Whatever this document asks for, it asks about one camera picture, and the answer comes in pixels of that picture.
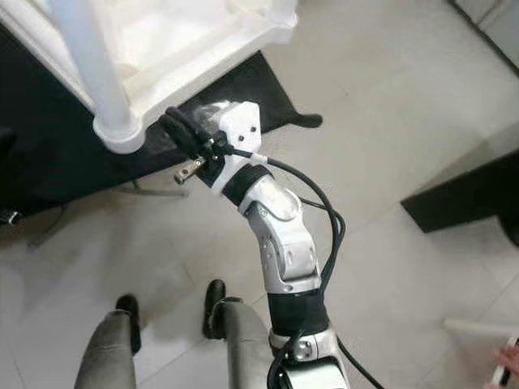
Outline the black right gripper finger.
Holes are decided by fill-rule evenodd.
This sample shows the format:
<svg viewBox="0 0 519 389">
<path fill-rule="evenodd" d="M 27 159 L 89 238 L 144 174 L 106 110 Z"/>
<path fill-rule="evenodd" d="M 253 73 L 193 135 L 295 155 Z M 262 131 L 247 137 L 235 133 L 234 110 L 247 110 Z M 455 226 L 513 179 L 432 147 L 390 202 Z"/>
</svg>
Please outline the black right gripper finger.
<svg viewBox="0 0 519 389">
<path fill-rule="evenodd" d="M 177 145 L 177 149 L 190 159 L 203 155 L 203 142 L 198 140 L 195 126 L 181 113 L 163 113 L 158 122 Z"/>
<path fill-rule="evenodd" d="M 181 151 L 211 151 L 212 137 L 178 107 L 166 109 L 167 134 Z"/>
</svg>

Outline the person bare hand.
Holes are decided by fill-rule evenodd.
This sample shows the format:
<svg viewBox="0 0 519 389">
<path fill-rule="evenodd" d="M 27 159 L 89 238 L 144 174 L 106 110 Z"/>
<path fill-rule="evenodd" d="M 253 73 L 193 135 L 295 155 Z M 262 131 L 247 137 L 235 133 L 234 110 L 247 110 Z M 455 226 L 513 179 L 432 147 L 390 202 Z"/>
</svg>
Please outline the person bare hand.
<svg viewBox="0 0 519 389">
<path fill-rule="evenodd" d="M 495 374 L 488 384 L 483 385 L 486 389 L 505 388 L 508 383 L 517 378 L 518 374 L 518 345 L 498 348 L 493 353 L 496 363 Z"/>
</svg>

